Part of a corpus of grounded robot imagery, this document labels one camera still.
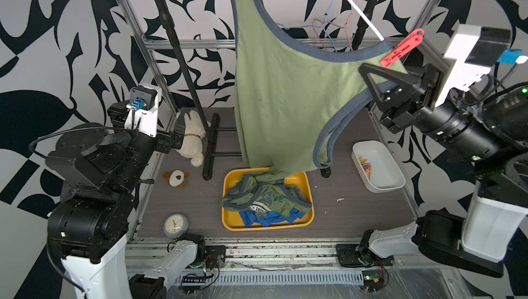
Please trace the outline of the red clothespin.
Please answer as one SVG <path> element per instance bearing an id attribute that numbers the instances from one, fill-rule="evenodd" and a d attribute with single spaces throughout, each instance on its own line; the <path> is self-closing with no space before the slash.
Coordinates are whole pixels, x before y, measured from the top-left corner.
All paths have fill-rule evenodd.
<path id="1" fill-rule="evenodd" d="M 416 49 L 424 40 L 424 30 L 418 28 L 411 32 L 389 55 L 380 61 L 380 65 L 387 68 L 402 57 Z"/>
<path id="2" fill-rule="evenodd" d="M 372 175 L 372 165 L 370 163 L 364 163 L 362 164 L 362 169 L 367 177 L 368 180 L 371 179 Z"/>

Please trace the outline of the blue wire hanger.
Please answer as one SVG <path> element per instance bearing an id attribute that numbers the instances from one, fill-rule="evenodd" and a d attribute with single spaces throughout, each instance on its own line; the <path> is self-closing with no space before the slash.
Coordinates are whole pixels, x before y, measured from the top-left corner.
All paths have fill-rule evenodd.
<path id="1" fill-rule="evenodd" d="M 328 37 L 328 33 L 327 33 L 327 25 L 329 24 L 328 18 L 329 18 L 329 13 L 334 5 L 334 1 L 335 0 L 331 0 L 322 18 L 320 19 L 314 18 L 311 24 L 305 24 L 302 26 L 294 26 L 294 28 L 302 28 L 302 29 L 311 28 L 313 32 L 316 34 L 316 38 L 319 40 L 324 50 L 327 50 L 327 48 L 326 48 L 326 45 L 323 43 L 323 40 L 320 37 L 320 33 L 321 32 L 324 33 L 324 38 Z"/>

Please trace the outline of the green tank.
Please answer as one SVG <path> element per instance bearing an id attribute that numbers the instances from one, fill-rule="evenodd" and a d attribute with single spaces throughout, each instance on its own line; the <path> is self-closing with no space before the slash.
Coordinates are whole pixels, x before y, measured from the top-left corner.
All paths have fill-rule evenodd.
<path id="1" fill-rule="evenodd" d="M 253 211 L 259 217 L 277 212 L 290 217 L 293 210 L 308 213 L 312 202 L 305 199 L 298 186 L 286 184 L 283 179 L 273 182 L 259 182 L 260 173 L 246 173 L 237 184 L 227 190 L 221 205 L 232 212 Z"/>
<path id="2" fill-rule="evenodd" d="M 379 65 L 392 43 L 327 52 L 279 28 L 263 0 L 230 1 L 243 161 L 256 169 L 259 182 L 330 167 L 339 136 L 373 98 L 360 66 Z"/>

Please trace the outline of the blue tank top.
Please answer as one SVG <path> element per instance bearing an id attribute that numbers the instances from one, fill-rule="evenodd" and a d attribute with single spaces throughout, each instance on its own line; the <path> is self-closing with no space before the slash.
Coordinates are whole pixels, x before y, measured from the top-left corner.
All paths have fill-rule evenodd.
<path id="1" fill-rule="evenodd" d="M 274 211 L 268 212 L 265 217 L 258 217 L 255 211 L 240 211 L 239 215 L 245 227 L 250 227 L 254 223 L 258 223 L 263 227 L 269 227 L 275 223 L 293 223 L 297 219 L 302 219 L 305 216 L 305 213 L 297 211 L 296 209 L 292 209 L 289 217 L 284 217 L 280 213 Z"/>

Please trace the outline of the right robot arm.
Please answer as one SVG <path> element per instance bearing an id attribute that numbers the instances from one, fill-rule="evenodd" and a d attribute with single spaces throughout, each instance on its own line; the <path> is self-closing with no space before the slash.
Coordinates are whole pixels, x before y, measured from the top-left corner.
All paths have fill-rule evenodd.
<path id="1" fill-rule="evenodd" d="M 359 258 L 378 264 L 419 252 L 437 263 L 502 277 L 508 245 L 527 216 L 527 84 L 472 106 L 456 105 L 441 102 L 444 75 L 433 65 L 418 74 L 370 64 L 359 72 L 387 129 L 417 128 L 456 161 L 472 163 L 477 181 L 465 217 L 428 211 L 408 226 L 367 230 Z"/>

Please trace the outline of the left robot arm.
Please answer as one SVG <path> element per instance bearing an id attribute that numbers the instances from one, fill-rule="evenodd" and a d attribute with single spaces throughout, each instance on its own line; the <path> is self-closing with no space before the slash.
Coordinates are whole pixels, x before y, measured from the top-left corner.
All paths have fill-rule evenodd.
<path id="1" fill-rule="evenodd" d="M 87 123 L 60 131 L 45 159 L 64 178 L 63 194 L 48 219 L 46 251 L 56 271 L 79 298 L 165 298 L 190 265 L 205 257 L 203 237 L 184 233 L 153 268 L 129 276 L 125 246 L 133 190 L 151 156 L 180 148 L 185 127 L 143 134 Z"/>

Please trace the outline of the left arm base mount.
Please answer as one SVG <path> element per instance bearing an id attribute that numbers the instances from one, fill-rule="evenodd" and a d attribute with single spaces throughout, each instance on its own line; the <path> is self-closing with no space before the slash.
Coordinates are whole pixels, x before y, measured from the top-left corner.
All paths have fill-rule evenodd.
<path id="1" fill-rule="evenodd" d="M 225 262 L 227 250 L 225 245 L 207 245 L 205 237 L 198 234 L 184 234 L 181 238 L 197 245 L 197 254 L 195 260 L 190 264 L 191 267 L 201 265 L 202 267 L 213 268 Z"/>

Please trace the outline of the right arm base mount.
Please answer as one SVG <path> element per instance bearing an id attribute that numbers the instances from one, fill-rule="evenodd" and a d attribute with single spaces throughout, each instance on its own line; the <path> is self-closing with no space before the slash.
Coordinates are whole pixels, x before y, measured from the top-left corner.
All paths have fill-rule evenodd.
<path id="1" fill-rule="evenodd" d="M 394 258 L 392 256 L 383 259 L 370 251 L 369 239 L 373 232 L 374 230 L 366 230 L 359 244 L 338 244 L 335 246 L 338 263 L 341 267 L 369 268 L 393 265 Z"/>

